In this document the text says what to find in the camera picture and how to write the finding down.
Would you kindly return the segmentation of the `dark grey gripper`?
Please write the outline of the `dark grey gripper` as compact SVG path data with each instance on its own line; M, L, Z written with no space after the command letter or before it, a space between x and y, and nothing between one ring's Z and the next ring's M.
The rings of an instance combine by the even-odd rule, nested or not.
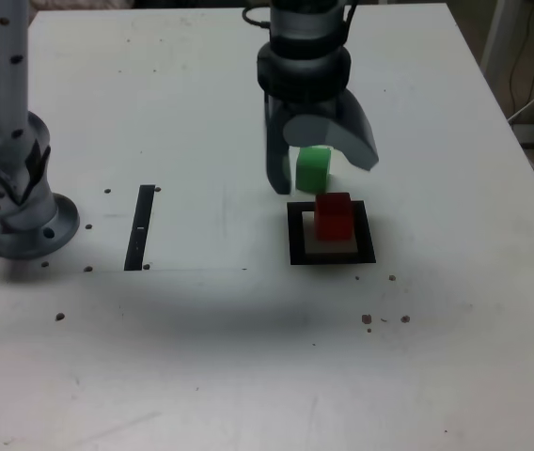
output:
M365 171L379 162L371 126L351 91L342 91L325 101L300 101L265 93L263 106L264 122L268 123L266 174L277 194L291 193L290 145L331 147L351 165ZM293 117L287 123L285 118L274 118L279 110Z

